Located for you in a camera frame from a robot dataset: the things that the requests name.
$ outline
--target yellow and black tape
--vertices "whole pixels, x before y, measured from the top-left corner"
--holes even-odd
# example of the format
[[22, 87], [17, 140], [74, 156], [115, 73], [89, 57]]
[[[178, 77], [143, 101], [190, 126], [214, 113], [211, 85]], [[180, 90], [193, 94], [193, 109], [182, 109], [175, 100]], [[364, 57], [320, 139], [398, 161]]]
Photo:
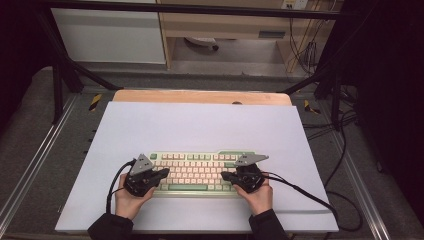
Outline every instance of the yellow and black tape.
[[321, 111], [319, 109], [311, 108], [311, 106], [309, 106], [308, 100], [305, 100], [305, 111], [313, 112], [315, 114], [321, 114]]
[[94, 111], [96, 110], [97, 104], [100, 101], [100, 98], [102, 98], [102, 94], [96, 94], [93, 98], [93, 101], [91, 101], [90, 107], [88, 108], [88, 111]]

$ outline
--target hand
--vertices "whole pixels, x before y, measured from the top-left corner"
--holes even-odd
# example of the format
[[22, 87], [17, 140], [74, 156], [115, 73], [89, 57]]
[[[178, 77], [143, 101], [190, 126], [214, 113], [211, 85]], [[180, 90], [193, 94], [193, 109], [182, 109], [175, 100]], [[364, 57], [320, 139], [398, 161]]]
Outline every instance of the hand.
[[236, 189], [238, 195], [246, 199], [253, 216], [272, 208], [272, 187], [269, 185], [269, 179], [266, 178], [262, 186], [252, 193], [247, 193], [236, 184], [233, 187]]
[[[122, 174], [119, 178], [119, 189], [124, 187], [127, 174]], [[153, 196], [155, 188], [152, 187], [143, 197], [131, 195], [125, 188], [115, 193], [115, 214], [133, 220], [140, 211], [141, 206]]]

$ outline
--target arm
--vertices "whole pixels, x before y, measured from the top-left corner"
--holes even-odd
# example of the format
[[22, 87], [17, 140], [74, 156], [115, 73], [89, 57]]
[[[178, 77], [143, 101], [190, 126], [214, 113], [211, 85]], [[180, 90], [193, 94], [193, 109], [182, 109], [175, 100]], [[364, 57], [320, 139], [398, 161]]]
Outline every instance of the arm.
[[249, 224], [256, 240], [288, 239], [283, 226], [272, 209], [272, 187], [269, 179], [255, 192], [246, 193], [238, 185], [233, 185], [237, 193], [246, 199], [252, 211]]
[[132, 220], [137, 216], [141, 206], [152, 198], [155, 188], [151, 188], [144, 197], [135, 197], [125, 190], [126, 174], [119, 179], [119, 189], [115, 193], [115, 215], [103, 214], [88, 229], [94, 240], [127, 240], [131, 238]]

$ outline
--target keyboard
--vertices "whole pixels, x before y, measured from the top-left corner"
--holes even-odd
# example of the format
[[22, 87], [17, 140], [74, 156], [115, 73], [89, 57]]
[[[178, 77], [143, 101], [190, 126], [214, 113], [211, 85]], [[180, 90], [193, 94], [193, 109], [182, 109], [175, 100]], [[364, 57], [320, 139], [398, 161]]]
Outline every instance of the keyboard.
[[169, 168], [168, 177], [156, 188], [155, 197], [238, 197], [222, 171], [235, 172], [234, 162], [252, 151], [152, 152], [153, 170]]

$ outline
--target forearm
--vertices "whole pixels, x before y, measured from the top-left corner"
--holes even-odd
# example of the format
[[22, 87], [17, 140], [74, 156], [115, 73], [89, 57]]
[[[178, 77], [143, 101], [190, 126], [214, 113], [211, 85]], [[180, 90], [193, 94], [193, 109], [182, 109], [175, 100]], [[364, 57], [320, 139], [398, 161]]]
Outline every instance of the forearm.
[[289, 239], [273, 209], [251, 216], [249, 224], [256, 240]]
[[88, 229], [93, 240], [129, 240], [133, 222], [110, 213], [103, 214]]

